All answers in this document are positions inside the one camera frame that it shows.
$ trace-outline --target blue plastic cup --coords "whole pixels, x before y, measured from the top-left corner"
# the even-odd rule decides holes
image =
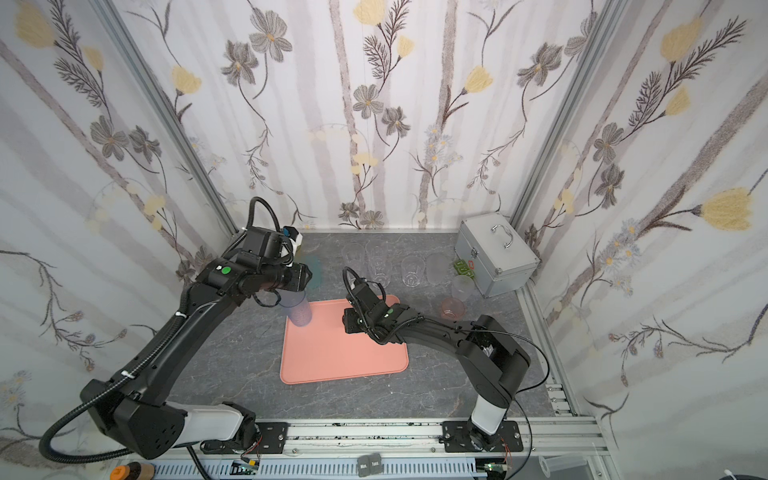
[[[288,315],[288,319],[295,326],[306,326],[312,321],[312,309],[310,302],[306,299],[306,291],[289,292],[278,290],[280,292],[280,306]]]

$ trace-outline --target pink tray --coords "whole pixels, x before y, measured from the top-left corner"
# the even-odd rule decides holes
[[[388,295],[388,305],[400,300]],[[405,343],[379,345],[365,333],[344,333],[342,315],[349,302],[310,302],[312,321],[295,326],[286,319],[280,379],[288,385],[402,372],[408,367]]]

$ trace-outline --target orange cap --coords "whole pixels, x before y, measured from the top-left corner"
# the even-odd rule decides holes
[[[115,467],[112,473],[109,474],[109,480],[125,480],[130,473],[131,470],[126,465],[120,465]]]

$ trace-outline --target yellow flower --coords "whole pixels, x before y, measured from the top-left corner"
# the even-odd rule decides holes
[[[661,55],[668,61],[680,61],[694,45],[701,30],[701,18],[673,28],[661,39]]]
[[[101,230],[101,223],[98,223],[96,220],[86,220],[85,228],[87,228],[88,231],[92,234],[98,235],[99,231]]]
[[[378,25],[384,19],[384,0],[362,0],[352,13],[364,25]]]
[[[144,213],[154,215],[159,209],[165,207],[165,197],[162,195],[150,195],[147,203],[144,204]]]
[[[747,230],[751,227],[747,219],[752,215],[751,203],[752,197],[746,188],[732,188],[710,198],[694,213],[718,230]]]
[[[574,195],[569,188],[563,190],[563,193],[560,194],[560,197],[554,201],[553,207],[555,210],[559,211],[563,206],[565,206],[565,213],[574,213]]]
[[[376,165],[379,164],[379,159],[376,157],[373,157],[368,152],[362,152],[362,153],[356,154],[355,156],[352,157],[352,159],[355,161],[355,163],[359,165],[368,164],[371,167],[375,167]]]
[[[686,111],[689,106],[690,97],[688,97],[688,89],[683,86],[677,90],[677,93],[674,95],[674,97],[672,97],[670,103],[667,104],[667,110],[665,110],[665,113],[667,115],[681,114]]]
[[[52,47],[56,40],[47,18],[31,2],[21,2],[18,5],[16,36],[35,48]]]
[[[397,39],[397,55],[407,57],[413,51],[413,45],[413,40],[405,35],[400,35],[400,38]]]
[[[107,222],[109,221],[109,212],[103,208],[98,208],[96,213],[94,213],[94,218],[100,222]]]
[[[464,83],[464,89],[471,94],[476,94],[479,91],[485,90],[492,83],[493,78],[491,78],[491,74],[485,68],[478,65],[469,72],[467,81]]]
[[[200,90],[200,84],[203,83],[202,80],[179,65],[174,67],[170,76],[174,80],[174,87],[176,87],[182,94],[193,94]]]
[[[98,48],[83,47],[83,53],[85,53],[85,57],[88,59],[88,63],[91,64],[91,67],[98,71],[104,70],[104,57],[101,55],[101,51]]]

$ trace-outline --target spool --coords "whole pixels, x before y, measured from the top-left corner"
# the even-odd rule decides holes
[[[154,465],[139,462],[119,465],[109,474],[109,480],[152,480],[152,477],[154,477]]]

